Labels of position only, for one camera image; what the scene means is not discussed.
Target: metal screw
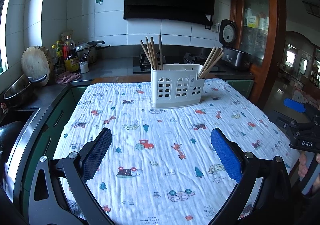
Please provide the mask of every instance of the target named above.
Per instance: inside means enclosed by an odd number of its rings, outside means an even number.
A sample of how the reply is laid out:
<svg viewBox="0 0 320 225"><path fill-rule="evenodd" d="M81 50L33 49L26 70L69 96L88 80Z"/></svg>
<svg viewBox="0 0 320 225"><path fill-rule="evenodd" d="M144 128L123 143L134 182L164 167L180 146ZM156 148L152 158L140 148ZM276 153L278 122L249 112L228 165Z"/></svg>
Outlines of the metal screw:
<svg viewBox="0 0 320 225"><path fill-rule="evenodd" d="M46 156L41 156L40 157L40 162L45 162L47 161L47 157Z"/></svg>
<svg viewBox="0 0 320 225"><path fill-rule="evenodd" d="M276 156L276 161L277 161L278 163L281 163L281 162L282 162L282 158L281 158L280 156Z"/></svg>
<svg viewBox="0 0 320 225"><path fill-rule="evenodd" d="M76 158L77 156L78 156L77 152L72 152L69 154L69 158L71 158L71 159Z"/></svg>
<svg viewBox="0 0 320 225"><path fill-rule="evenodd" d="M248 159L253 158L253 153L251 153L251 152L246 152L244 155L245 155Z"/></svg>

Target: cabinet handle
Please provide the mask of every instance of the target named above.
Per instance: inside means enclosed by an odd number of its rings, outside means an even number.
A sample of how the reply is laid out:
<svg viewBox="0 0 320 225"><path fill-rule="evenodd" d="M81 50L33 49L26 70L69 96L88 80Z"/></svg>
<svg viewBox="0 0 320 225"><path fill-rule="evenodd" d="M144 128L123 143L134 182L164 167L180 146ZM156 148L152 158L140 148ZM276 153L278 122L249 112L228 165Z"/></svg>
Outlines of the cabinet handle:
<svg viewBox="0 0 320 225"><path fill-rule="evenodd" d="M56 127L56 126L58 125L58 123L59 123L59 121L60 121L60 119L61 119L62 115L63 115L63 110L61 110L61 113L60 113L60 115L59 115L59 117L58 117L57 121L52 125L53 127Z"/></svg>
<svg viewBox="0 0 320 225"><path fill-rule="evenodd" d="M48 137L49 137L49 142L48 142L48 144L47 144L47 148L45 149L44 156L46 155L46 153L47 153L47 151L48 151L48 148L49 148L49 145L50 145L50 143L51 143L51 137L50 137L50 136L48 136Z"/></svg>

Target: white patterned cloth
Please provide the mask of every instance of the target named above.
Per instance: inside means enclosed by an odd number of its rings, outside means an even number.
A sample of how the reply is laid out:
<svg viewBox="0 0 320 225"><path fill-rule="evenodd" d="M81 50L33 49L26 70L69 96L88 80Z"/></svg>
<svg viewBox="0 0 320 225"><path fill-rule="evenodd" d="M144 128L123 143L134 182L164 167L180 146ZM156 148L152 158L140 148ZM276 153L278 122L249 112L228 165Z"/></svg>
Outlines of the white patterned cloth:
<svg viewBox="0 0 320 225"><path fill-rule="evenodd" d="M257 158L281 156L288 172L299 158L276 125L221 79L206 80L199 105L154 110L150 97L150 82L89 86L54 155L64 158L103 127L111 130L112 144L87 185L117 225L208 224L236 184L211 145L216 127ZM74 201L66 179L61 181L67 199Z"/></svg>

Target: blue gripper pad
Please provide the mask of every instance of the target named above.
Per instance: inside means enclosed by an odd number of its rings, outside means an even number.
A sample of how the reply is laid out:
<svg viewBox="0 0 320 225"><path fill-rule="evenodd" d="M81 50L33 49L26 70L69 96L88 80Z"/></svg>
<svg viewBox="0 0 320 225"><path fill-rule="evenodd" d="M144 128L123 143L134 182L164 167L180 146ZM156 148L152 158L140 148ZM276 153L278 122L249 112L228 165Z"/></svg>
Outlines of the blue gripper pad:
<svg viewBox="0 0 320 225"><path fill-rule="evenodd" d="M228 139L219 128L212 130L212 146L216 150L216 153L218 154L218 157L220 158L222 165L225 167L230 179L236 180L236 182L239 183L242 177L241 163L231 150L228 143Z"/></svg>
<svg viewBox="0 0 320 225"><path fill-rule="evenodd" d="M299 113L303 113L306 111L305 107L304 107L304 104L302 103L299 103L297 101L294 101L292 99L289 99L289 98L286 98L284 101L283 101L283 104L288 107L288 108L291 108Z"/></svg>
<svg viewBox="0 0 320 225"><path fill-rule="evenodd" d="M107 150L111 145L112 134L110 129L104 128L96 139L98 139L97 143L91 149L89 155L83 162L82 180L84 183L86 183L87 180L93 179L98 167L100 166Z"/></svg>

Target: cutting board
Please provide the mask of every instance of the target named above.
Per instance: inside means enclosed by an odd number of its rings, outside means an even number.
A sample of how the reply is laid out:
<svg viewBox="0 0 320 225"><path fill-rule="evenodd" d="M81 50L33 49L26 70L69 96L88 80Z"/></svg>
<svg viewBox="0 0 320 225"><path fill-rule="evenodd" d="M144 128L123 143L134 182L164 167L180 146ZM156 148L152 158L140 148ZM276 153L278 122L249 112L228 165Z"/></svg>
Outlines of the cutting board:
<svg viewBox="0 0 320 225"><path fill-rule="evenodd" d="M53 62L45 47L31 46L27 48L21 58L21 67L23 73L33 79L41 78L47 74L47 78L40 83L40 86L47 85L53 76Z"/></svg>

